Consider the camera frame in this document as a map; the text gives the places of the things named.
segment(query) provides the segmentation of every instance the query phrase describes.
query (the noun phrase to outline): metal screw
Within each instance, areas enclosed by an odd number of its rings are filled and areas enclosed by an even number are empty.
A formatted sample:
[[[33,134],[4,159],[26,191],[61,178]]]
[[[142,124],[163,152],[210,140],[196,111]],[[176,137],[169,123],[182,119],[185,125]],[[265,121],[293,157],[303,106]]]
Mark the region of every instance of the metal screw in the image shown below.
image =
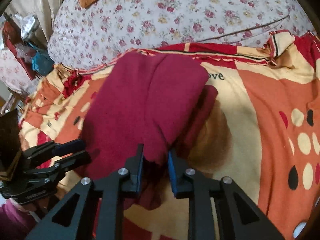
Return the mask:
[[[196,171],[194,169],[186,169],[186,174],[187,175],[195,175]]]
[[[82,185],[88,185],[91,182],[91,179],[88,177],[85,177],[83,179],[81,179],[81,184]]]
[[[126,175],[128,173],[128,170],[126,168],[121,168],[118,170],[118,173],[120,175]]]
[[[222,181],[223,181],[223,183],[225,183],[225,184],[231,184],[231,183],[232,183],[232,179],[231,179],[230,177],[228,177],[228,176],[223,177],[223,178],[222,178]]]

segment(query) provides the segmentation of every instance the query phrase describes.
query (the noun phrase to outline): blanket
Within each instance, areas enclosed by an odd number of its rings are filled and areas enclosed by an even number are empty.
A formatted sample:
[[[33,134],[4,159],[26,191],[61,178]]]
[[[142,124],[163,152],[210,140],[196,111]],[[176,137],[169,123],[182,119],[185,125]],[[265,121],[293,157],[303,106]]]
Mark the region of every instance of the blanket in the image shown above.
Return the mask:
[[[207,70],[207,85],[214,86],[218,96],[188,162],[210,178],[231,176],[286,239],[293,239],[294,229],[308,220],[319,197],[319,46],[319,39],[311,33],[297,37],[273,32],[267,44],[258,49],[185,43],[130,50],[146,57],[186,55]],[[48,84],[44,79],[21,123],[20,137],[25,145],[36,145],[43,138],[61,140],[60,131],[66,127],[72,128],[70,132],[81,128],[87,109],[86,103],[77,106],[77,91],[87,88],[95,75],[102,83],[116,60],[88,73],[88,79],[84,75],[86,80],[80,87],[77,84],[74,94],[60,96],[62,102],[73,102],[66,120],[73,107],[85,109],[70,117],[72,122],[55,125],[54,109],[59,100],[49,106],[38,100]],[[60,69],[68,72],[63,66]],[[50,86],[64,91],[61,80],[68,80],[68,75],[58,76],[56,70]],[[145,240],[187,239],[188,201],[175,200],[167,180],[158,187],[163,192],[159,208],[147,211],[133,205],[125,211],[124,237],[129,231],[132,236],[125,239],[134,239],[133,235]]]

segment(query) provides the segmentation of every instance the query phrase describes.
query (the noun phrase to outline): pink floral cloth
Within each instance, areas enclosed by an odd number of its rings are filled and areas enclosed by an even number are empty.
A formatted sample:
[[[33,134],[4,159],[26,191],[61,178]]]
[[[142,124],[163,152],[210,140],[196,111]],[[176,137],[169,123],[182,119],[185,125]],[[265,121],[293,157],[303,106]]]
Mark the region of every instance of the pink floral cloth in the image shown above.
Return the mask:
[[[181,42],[256,47],[270,30],[314,31],[296,0],[65,0],[48,51],[55,62],[90,69],[125,50]]]
[[[12,90],[26,95],[31,84],[24,68],[9,49],[0,50],[0,80]]]

